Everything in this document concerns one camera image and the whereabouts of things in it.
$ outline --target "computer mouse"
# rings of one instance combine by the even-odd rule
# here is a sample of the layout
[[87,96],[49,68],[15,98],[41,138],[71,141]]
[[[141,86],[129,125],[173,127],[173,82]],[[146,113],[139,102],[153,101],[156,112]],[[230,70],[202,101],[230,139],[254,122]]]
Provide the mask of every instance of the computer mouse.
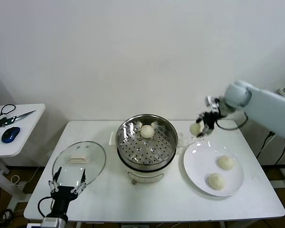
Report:
[[10,142],[14,141],[14,139],[19,134],[19,132],[20,132],[19,127],[11,127],[9,129],[7,129],[2,135],[2,138],[1,138],[2,142],[10,143]]

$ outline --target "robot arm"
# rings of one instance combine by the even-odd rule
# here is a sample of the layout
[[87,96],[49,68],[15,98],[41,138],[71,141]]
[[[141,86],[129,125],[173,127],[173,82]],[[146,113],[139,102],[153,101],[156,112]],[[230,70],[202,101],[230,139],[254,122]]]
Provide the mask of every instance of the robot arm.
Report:
[[205,128],[198,136],[210,134],[217,120],[240,110],[251,120],[285,138],[285,98],[278,94],[236,81],[227,88],[224,97],[208,96],[207,105],[212,111],[199,115],[197,123],[203,120]]

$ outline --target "white table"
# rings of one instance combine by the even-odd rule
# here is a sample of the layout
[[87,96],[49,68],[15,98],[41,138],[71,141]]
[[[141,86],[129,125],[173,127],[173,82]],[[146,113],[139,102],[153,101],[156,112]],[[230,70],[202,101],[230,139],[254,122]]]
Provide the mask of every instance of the white table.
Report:
[[[45,105],[44,104],[20,104],[16,105],[16,109],[7,115],[7,118],[11,118],[16,115],[21,115],[30,111],[36,110],[32,114],[28,115],[22,120],[19,120],[11,125],[0,127],[0,158],[2,157],[13,157],[20,153],[22,147],[26,143],[27,139],[29,138],[31,132],[33,131],[34,127],[36,126],[38,120],[42,116]],[[17,126],[20,127],[20,132],[15,138],[15,140],[11,143],[3,143],[1,141],[1,137],[3,133],[13,127]],[[11,184],[11,182],[6,179],[3,174],[8,173],[9,170],[5,167],[5,165],[0,161],[0,187],[8,192],[13,198],[10,201],[9,208],[13,209],[17,202],[26,202],[28,201],[28,197],[26,194],[22,192],[22,188],[18,188]]]
[[[182,141],[192,141],[189,132],[193,121],[171,121]],[[131,184],[124,173],[116,147],[109,145],[112,132],[119,121],[69,122],[50,157],[33,192],[24,216],[42,219],[38,201],[49,196],[48,180],[52,179],[55,158],[69,145],[79,141],[100,143],[107,161],[103,172],[69,205],[70,221],[89,222],[185,222],[210,220],[238,220],[281,217],[285,209],[269,180],[257,162],[239,130],[228,132],[216,128],[209,139],[222,142],[241,162],[244,169],[242,188],[231,197],[215,197],[199,190],[187,177],[182,167],[183,148],[170,164],[167,174],[159,182]],[[235,127],[225,121],[225,127]],[[51,200],[41,204],[44,214],[50,212]]]

